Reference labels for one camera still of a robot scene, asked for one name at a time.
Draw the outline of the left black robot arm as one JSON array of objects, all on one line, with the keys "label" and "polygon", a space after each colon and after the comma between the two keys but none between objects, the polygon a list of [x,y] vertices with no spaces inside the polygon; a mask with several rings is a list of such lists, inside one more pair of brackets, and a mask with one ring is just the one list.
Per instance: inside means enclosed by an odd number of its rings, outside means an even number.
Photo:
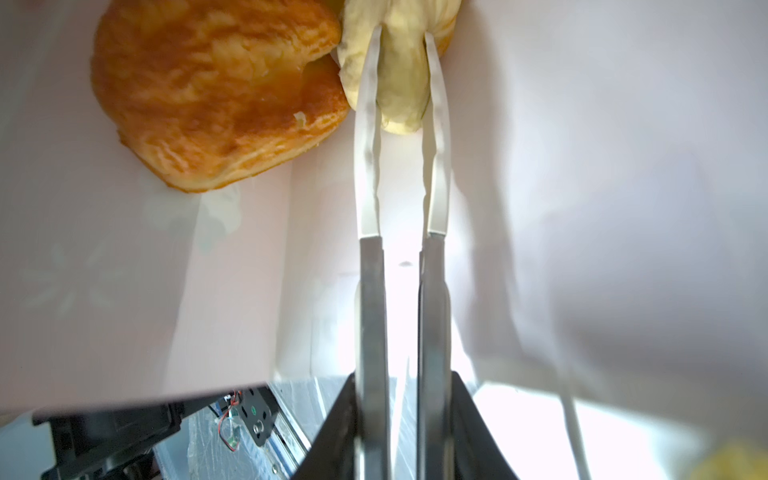
[{"label": "left black robot arm", "polygon": [[90,410],[68,414],[37,413],[34,426],[48,425],[55,465],[43,479],[117,479],[152,448],[181,430],[184,419],[220,401],[205,396],[171,403]]}]

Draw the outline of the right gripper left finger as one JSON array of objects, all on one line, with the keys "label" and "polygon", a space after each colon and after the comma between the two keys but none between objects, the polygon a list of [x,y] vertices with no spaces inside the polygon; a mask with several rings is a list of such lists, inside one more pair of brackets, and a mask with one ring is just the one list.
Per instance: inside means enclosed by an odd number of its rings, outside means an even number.
[{"label": "right gripper left finger", "polygon": [[350,374],[292,480],[353,480],[357,402]]}]

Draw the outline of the red white paper bag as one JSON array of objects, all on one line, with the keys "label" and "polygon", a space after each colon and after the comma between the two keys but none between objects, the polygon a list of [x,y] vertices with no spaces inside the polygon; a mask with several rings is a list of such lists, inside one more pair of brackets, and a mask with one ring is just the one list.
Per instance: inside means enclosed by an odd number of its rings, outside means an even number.
[{"label": "red white paper bag", "polygon": [[[356,368],[350,106],[285,163],[165,184],[91,86],[113,1],[1,5],[1,407]],[[445,281],[477,378],[767,434],[767,5],[461,1]],[[390,363],[413,356],[421,128],[380,130]]]}]

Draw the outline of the pale cream bread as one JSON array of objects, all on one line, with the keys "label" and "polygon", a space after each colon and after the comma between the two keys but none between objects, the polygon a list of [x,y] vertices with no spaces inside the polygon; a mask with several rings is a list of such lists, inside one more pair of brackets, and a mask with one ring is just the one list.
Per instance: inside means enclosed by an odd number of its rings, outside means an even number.
[{"label": "pale cream bread", "polygon": [[431,34],[442,55],[453,38],[461,5],[461,0],[346,1],[337,55],[350,106],[357,107],[370,37],[379,26],[377,103],[382,128],[398,135],[418,131],[430,96],[424,37]]}]

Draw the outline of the yellow croissant bread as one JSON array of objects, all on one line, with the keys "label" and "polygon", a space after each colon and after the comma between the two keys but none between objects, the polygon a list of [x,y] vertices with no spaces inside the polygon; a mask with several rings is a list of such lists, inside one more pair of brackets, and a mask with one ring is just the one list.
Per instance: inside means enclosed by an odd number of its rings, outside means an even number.
[{"label": "yellow croissant bread", "polygon": [[724,444],[699,462],[689,480],[767,480],[767,449],[741,442]]}]

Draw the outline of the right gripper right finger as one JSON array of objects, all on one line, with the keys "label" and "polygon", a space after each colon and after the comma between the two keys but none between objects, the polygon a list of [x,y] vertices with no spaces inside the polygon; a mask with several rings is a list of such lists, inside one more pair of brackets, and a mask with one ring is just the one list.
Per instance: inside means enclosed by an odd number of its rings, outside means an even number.
[{"label": "right gripper right finger", "polygon": [[452,373],[451,381],[454,477],[463,480],[518,480],[457,372]]}]

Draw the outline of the round golden bread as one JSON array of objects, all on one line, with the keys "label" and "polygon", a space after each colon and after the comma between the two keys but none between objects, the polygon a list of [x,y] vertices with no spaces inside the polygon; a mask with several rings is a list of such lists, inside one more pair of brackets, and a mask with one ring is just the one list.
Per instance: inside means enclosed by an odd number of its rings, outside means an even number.
[{"label": "round golden bread", "polygon": [[324,1],[113,1],[93,93],[120,141],[186,193],[256,176],[318,146],[347,117]]}]

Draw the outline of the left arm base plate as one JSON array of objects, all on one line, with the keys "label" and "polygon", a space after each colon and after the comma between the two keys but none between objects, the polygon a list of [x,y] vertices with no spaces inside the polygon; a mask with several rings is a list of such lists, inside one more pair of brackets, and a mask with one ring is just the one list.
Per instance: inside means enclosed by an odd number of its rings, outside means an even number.
[{"label": "left arm base plate", "polygon": [[232,412],[238,411],[254,443],[263,447],[271,436],[280,413],[277,398],[269,386],[254,386],[238,391]]}]

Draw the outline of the metal tongs white tips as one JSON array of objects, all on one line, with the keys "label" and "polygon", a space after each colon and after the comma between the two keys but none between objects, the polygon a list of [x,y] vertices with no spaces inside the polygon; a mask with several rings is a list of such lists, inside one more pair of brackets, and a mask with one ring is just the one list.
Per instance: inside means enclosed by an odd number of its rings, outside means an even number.
[{"label": "metal tongs white tips", "polygon": [[[377,103],[382,28],[370,37],[354,122],[354,188],[360,246],[355,397],[355,475],[388,479],[389,375],[385,260],[379,221],[380,109]],[[419,479],[454,478],[451,434],[452,370],[450,295],[445,281],[452,140],[448,96],[431,33],[424,36],[429,67],[433,152],[424,164],[424,236],[418,296],[417,469]]]}]

